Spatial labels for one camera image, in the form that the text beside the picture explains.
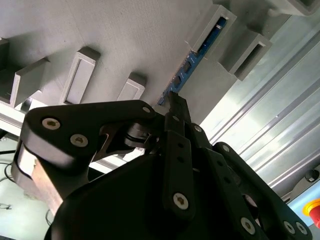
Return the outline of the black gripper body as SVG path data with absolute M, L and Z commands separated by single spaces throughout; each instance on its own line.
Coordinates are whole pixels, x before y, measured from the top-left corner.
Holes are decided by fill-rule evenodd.
M 191 153 L 144 155 L 69 195 L 47 240 L 248 240 L 244 200 L 218 185 L 221 160 L 194 172 Z

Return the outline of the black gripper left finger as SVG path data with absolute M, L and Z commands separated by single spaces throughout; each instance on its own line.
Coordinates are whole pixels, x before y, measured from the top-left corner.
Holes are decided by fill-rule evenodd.
M 112 179 L 127 181 L 128 171 L 141 177 L 140 164 L 159 161 L 164 166 L 163 209 L 190 220 L 196 212 L 191 142 L 185 136 L 191 117 L 184 98 L 171 92 L 168 101 L 166 114 L 142 100 L 32 109 L 24 118 L 14 163 L 60 218 L 77 212 L 79 203 L 97 203 Z M 135 148 L 146 152 L 105 179 L 89 182 L 90 163 Z

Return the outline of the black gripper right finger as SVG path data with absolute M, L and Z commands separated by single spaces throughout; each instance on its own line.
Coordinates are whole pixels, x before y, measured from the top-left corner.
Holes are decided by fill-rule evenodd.
M 192 123 L 187 101 L 174 98 L 174 112 L 184 121 L 202 180 L 214 184 L 222 204 L 215 227 L 220 240 L 311 240 L 311 231 L 290 207 L 226 143 L 209 143 Z

